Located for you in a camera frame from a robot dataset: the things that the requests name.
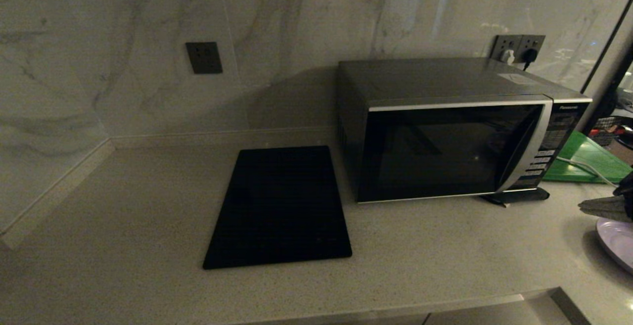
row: plate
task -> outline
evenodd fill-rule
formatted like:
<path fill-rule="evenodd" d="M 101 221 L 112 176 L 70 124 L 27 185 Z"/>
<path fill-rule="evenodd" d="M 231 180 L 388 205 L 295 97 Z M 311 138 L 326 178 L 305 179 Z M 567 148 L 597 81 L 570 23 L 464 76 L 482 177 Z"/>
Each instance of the plate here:
<path fill-rule="evenodd" d="M 595 223 L 595 229 L 604 250 L 633 275 L 633 223 L 601 217 Z"/>

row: marble wall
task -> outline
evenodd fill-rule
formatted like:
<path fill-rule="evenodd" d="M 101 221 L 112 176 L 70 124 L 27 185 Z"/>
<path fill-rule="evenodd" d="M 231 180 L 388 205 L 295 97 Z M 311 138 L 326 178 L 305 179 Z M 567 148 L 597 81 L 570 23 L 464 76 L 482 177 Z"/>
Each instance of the marble wall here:
<path fill-rule="evenodd" d="M 0 0 L 0 228 L 105 138 L 95 112 L 110 136 L 332 125 L 338 61 L 488 56 L 497 34 L 545 34 L 529 71 L 579 91 L 626 2 Z M 224 73 L 194 75 L 191 41 Z"/>
<path fill-rule="evenodd" d="M 0 231 L 106 134 L 46 0 L 0 0 Z"/>

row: black induction cooktop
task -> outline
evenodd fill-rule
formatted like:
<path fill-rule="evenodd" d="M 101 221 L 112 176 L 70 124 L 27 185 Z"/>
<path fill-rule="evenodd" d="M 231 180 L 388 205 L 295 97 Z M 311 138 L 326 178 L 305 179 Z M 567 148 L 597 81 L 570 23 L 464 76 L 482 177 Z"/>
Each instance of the black induction cooktop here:
<path fill-rule="evenodd" d="M 327 146 L 240 151 L 204 269 L 351 255 Z"/>

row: countertop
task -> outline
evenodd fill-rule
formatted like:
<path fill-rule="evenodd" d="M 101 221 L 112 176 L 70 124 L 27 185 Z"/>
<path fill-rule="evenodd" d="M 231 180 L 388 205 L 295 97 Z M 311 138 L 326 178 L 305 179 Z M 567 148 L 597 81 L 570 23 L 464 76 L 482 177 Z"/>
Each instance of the countertop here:
<path fill-rule="evenodd" d="M 592 324 L 633 323 L 633 276 L 577 204 L 611 187 L 543 183 L 546 201 L 357 205 L 332 133 L 233 133 L 118 149 L 0 259 L 0 323 L 232 324 L 423 307 L 562 287 Z M 240 149 L 328 144 L 353 256 L 204 271 Z"/>

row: wall socket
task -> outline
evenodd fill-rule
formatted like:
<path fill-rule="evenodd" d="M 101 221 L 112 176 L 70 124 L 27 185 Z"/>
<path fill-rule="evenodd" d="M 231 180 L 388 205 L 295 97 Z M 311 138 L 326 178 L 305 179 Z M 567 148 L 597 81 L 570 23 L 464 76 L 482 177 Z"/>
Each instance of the wall socket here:
<path fill-rule="evenodd" d="M 194 74 L 220 74 L 222 62 L 215 42 L 185 43 Z"/>
<path fill-rule="evenodd" d="M 514 63 L 525 63 L 523 55 L 530 48 L 536 49 L 540 52 L 545 41 L 545 36 L 536 35 L 508 35 L 497 36 L 493 51 L 490 54 L 491 59 L 500 60 L 501 55 L 508 49 L 514 50 L 515 60 Z"/>

